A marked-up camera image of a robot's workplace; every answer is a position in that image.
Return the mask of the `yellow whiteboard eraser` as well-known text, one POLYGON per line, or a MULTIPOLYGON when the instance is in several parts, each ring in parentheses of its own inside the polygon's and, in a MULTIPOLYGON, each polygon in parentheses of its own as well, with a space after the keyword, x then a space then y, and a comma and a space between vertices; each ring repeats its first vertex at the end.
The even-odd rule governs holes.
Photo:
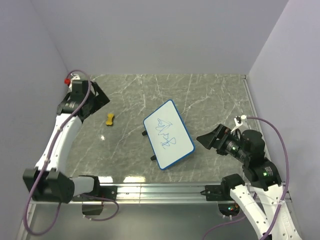
POLYGON ((105 125, 106 126, 113 126, 114 125, 114 119, 115 119, 115 115, 113 113, 108 113, 105 125))

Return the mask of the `blue framed whiteboard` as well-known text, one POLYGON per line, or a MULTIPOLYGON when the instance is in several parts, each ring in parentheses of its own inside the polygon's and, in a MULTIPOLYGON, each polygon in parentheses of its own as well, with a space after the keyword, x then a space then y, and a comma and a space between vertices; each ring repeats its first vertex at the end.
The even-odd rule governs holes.
POLYGON ((153 154, 161 170, 192 154, 196 146, 173 100, 164 102, 143 120, 153 154))

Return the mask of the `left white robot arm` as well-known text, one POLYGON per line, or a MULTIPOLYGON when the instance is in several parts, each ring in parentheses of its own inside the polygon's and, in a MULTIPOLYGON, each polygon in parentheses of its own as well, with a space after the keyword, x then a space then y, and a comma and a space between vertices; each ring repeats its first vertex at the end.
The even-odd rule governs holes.
POLYGON ((82 194, 89 201, 100 198, 97 176, 68 177, 65 170, 72 143, 84 120, 109 102, 96 82, 72 81, 69 92, 57 107, 55 126, 44 153, 35 167, 25 169, 22 175, 30 199, 67 204, 82 194))

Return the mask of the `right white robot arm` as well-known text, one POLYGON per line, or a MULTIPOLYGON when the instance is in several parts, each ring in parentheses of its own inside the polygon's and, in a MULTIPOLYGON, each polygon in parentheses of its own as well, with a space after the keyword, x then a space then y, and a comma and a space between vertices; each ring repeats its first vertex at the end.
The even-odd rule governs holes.
POLYGON ((256 130, 241 132, 219 124, 197 141, 222 156, 230 155, 242 163, 242 170, 254 193, 239 174, 221 180, 219 196, 233 200, 253 227, 260 240, 300 240, 285 201, 287 186, 279 171, 265 154, 263 135, 256 130))

